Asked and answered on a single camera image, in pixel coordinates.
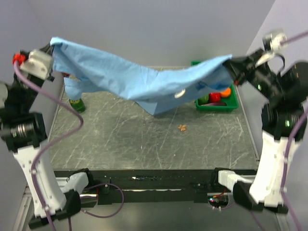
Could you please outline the brown gold brooch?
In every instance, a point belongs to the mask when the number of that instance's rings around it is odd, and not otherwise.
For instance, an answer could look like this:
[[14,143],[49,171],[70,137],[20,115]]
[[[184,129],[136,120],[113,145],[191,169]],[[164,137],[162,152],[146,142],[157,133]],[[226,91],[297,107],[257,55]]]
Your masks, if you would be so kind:
[[180,125],[178,127],[178,129],[181,131],[181,132],[185,132],[187,130],[187,126],[186,125]]

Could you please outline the light blue shirt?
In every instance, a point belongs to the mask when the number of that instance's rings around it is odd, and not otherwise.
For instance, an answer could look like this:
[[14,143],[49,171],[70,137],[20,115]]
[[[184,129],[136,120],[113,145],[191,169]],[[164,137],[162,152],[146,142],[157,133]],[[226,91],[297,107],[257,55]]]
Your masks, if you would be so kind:
[[[53,37],[50,44],[54,46],[54,70],[72,75],[64,79],[71,100],[81,99],[83,93],[106,91],[157,115],[232,84],[223,65],[231,55],[185,69],[159,71],[59,37]],[[185,94],[175,99],[174,94],[182,89]]]

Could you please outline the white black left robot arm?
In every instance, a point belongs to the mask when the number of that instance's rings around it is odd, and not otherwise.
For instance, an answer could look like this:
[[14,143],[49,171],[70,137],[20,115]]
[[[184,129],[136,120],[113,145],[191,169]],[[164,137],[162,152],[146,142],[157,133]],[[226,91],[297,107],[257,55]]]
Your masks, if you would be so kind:
[[88,169],[75,171],[64,187],[58,185],[46,148],[47,139],[41,113],[30,108],[46,80],[53,81],[53,46],[15,54],[17,70],[11,85],[0,84],[0,137],[13,152],[26,177],[34,202],[30,229],[69,219],[81,210],[81,193],[95,189]]

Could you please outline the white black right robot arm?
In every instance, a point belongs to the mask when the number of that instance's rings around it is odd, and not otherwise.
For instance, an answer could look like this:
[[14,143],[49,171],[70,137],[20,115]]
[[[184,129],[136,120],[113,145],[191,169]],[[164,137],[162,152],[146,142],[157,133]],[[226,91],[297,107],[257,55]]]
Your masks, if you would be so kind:
[[308,96],[308,64],[299,61],[285,73],[274,73],[268,65],[273,57],[273,53],[258,50],[223,64],[236,86],[248,82],[268,102],[261,111],[263,146],[255,179],[215,168],[210,186],[216,192],[230,190],[235,202],[250,211],[267,209],[287,214],[289,208],[283,196],[288,167],[308,123],[302,105]]

